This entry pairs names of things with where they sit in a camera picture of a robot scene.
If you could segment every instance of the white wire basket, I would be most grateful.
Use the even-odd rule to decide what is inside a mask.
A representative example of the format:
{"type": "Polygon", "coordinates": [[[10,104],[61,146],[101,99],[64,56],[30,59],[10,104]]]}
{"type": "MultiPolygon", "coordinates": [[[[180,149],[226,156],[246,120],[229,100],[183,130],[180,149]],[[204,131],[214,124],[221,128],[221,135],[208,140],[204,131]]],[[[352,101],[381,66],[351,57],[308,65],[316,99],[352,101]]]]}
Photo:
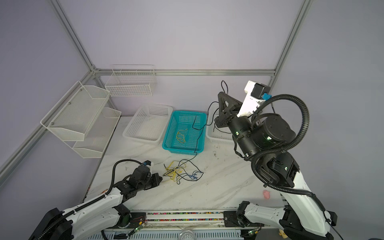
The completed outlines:
{"type": "Polygon", "coordinates": [[[157,81],[153,65],[111,65],[105,88],[112,97],[152,96],[157,81]]]}
{"type": "Polygon", "coordinates": [[[96,86],[80,87],[46,126],[62,141],[84,141],[109,99],[109,91],[96,86]]]}
{"type": "Polygon", "coordinates": [[[123,137],[158,145],[165,135],[173,108],[160,104],[143,104],[123,132],[123,137]]]}
{"type": "MultiPolygon", "coordinates": [[[[212,120],[212,114],[216,111],[217,108],[218,108],[217,103],[212,104],[212,106],[210,107],[208,112],[209,122],[212,120]]],[[[216,117],[218,117],[218,111],[219,110],[215,112],[214,120],[216,117]]],[[[213,143],[224,143],[224,144],[234,145],[234,142],[232,140],[232,133],[224,133],[224,132],[231,132],[231,130],[229,130],[228,127],[222,127],[220,128],[220,131],[217,130],[217,128],[215,128],[215,121],[214,121],[211,125],[207,126],[205,135],[213,143]]]]}
{"type": "Polygon", "coordinates": [[[84,141],[76,142],[72,149],[82,158],[101,158],[120,119],[120,115],[120,111],[103,108],[84,141]]]}

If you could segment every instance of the two-tier mesh shelf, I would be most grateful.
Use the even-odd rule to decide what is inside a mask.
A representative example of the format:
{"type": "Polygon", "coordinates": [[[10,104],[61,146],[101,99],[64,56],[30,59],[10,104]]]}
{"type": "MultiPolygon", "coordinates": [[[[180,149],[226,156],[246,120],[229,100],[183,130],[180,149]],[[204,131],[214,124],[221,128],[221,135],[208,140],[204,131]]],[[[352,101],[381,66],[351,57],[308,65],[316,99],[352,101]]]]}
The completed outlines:
{"type": "Polygon", "coordinates": [[[100,158],[121,112],[105,107],[110,96],[108,90],[83,86],[80,82],[72,88],[77,91],[60,111],[47,122],[50,111],[40,123],[81,157],[100,158]]]}
{"type": "Polygon", "coordinates": [[[112,97],[152,96],[156,88],[153,65],[111,65],[113,70],[105,88],[112,97]]]}

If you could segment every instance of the tangled wires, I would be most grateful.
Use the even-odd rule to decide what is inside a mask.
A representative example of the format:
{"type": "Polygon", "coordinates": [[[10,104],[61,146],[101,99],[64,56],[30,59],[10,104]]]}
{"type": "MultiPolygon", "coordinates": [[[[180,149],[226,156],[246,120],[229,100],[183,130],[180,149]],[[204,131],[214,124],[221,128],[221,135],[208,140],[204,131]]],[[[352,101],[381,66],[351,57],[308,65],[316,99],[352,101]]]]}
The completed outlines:
{"type": "Polygon", "coordinates": [[[176,161],[172,161],[168,167],[166,167],[164,164],[164,167],[165,167],[167,172],[164,173],[163,177],[170,177],[171,180],[175,181],[177,184],[180,184],[181,179],[184,179],[184,180],[190,181],[190,182],[195,182],[195,181],[199,180],[204,174],[202,171],[200,171],[200,169],[195,164],[193,164],[188,159],[180,160],[177,166],[172,167],[172,164],[174,162],[176,162],[176,161]],[[187,173],[187,171],[185,170],[185,168],[187,167],[187,165],[186,165],[187,162],[192,163],[192,165],[195,166],[197,169],[197,170],[193,171],[192,174],[187,173]]]}

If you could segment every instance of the aluminum frame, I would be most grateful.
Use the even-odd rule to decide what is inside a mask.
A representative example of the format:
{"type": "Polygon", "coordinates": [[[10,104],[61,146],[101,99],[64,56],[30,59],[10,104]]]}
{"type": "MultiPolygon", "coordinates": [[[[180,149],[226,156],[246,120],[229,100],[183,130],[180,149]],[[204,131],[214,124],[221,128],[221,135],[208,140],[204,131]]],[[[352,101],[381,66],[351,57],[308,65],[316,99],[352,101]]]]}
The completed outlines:
{"type": "MultiPolygon", "coordinates": [[[[59,0],[47,0],[52,6],[57,18],[62,24],[65,32],[68,34],[70,40],[73,42],[77,52],[80,54],[81,58],[85,62],[86,66],[89,69],[89,72],[81,79],[82,84],[93,78],[96,80],[99,87],[105,88],[100,77],[111,75],[112,69],[98,69],[96,68],[88,54],[85,51],[84,46],[81,44],[79,37],[77,36],[74,27],[70,23],[68,16],[66,15],[62,5],[59,0]]],[[[293,42],[295,41],[297,34],[300,30],[301,25],[308,13],[308,10],[312,4],[313,0],[304,0],[300,8],[298,16],[293,24],[290,35],[288,36],[287,42],[283,48],[283,51],[280,55],[280,58],[277,62],[275,69],[238,69],[238,70],[166,70],[159,69],[155,70],[156,75],[162,76],[271,76],[269,86],[271,89],[276,84],[278,76],[281,72],[281,69],[284,65],[284,62],[289,54],[289,51],[292,48],[293,42]]],[[[64,103],[70,98],[72,94],[76,92],[76,89],[70,89],[55,105],[51,110],[52,116],[57,113],[63,106],[64,103]]],[[[111,99],[108,101],[111,108],[116,109],[115,104],[111,99]]],[[[31,135],[23,142],[23,144],[7,159],[7,161],[0,167],[0,190],[4,186],[7,179],[12,175],[12,173],[17,169],[19,164],[22,162],[24,157],[30,152],[32,147],[39,141],[42,135],[45,133],[46,129],[42,125],[39,125],[31,135]]]]}

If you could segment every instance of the blue connector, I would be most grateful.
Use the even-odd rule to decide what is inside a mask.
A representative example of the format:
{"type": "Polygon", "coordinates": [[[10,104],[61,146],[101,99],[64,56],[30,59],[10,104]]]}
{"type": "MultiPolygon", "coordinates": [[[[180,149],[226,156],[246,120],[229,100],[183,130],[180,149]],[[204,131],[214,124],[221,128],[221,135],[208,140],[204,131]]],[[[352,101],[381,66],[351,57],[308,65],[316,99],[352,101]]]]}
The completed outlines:
{"type": "Polygon", "coordinates": [[[272,95],[269,95],[268,93],[264,93],[264,95],[262,96],[262,99],[264,99],[265,101],[270,99],[272,97],[272,95]]]}

